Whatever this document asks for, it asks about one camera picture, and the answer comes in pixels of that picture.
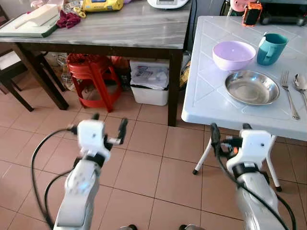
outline dark wooden table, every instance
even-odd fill
[[[88,14],[70,29],[46,38],[0,37],[8,42],[59,109],[68,104],[35,60],[32,51],[115,55],[169,60],[168,125],[176,126],[182,53],[188,37],[191,1],[175,10],[151,7],[135,0],[120,11]]]

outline orange phone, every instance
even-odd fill
[[[261,3],[250,2],[248,6],[245,8],[242,24],[244,26],[255,26],[257,20],[260,17],[261,11],[262,11]]]

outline yellow box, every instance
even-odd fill
[[[92,2],[92,0],[83,1],[83,11],[100,12],[100,11],[118,11],[124,5],[124,0],[105,0],[104,2]]]

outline white storage box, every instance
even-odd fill
[[[134,99],[137,103],[166,105],[168,100],[168,90],[153,90],[132,87]]]
[[[146,68],[165,68],[168,76],[169,63],[164,60],[153,60],[153,61],[130,61],[131,67],[131,78],[133,74],[137,74],[138,69]],[[135,101],[142,104],[153,104],[153,105],[166,105],[168,100],[168,90],[160,89],[145,89],[131,86]]]

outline tabletop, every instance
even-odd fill
[[[134,0],[120,11],[88,13],[73,28],[57,29],[46,38],[0,37],[0,42],[182,49],[190,8],[191,0],[173,10]]]
[[[257,24],[244,27],[241,20],[241,17],[225,16],[198,18],[182,119],[207,125],[215,122],[220,127],[236,130],[240,130],[243,123],[250,123],[253,128],[267,130],[273,135],[307,140],[307,110],[303,97],[290,83],[289,91],[301,117],[299,121],[293,120],[286,91],[280,86],[283,70],[289,71],[288,82],[297,73],[307,78],[306,26]],[[247,105],[236,101],[226,91],[224,82],[230,71],[218,69],[212,60],[212,48],[218,42],[237,40],[257,50],[265,32],[285,35],[289,43],[275,64],[261,66],[254,59],[244,69],[269,76],[279,85],[280,96],[269,105]]]

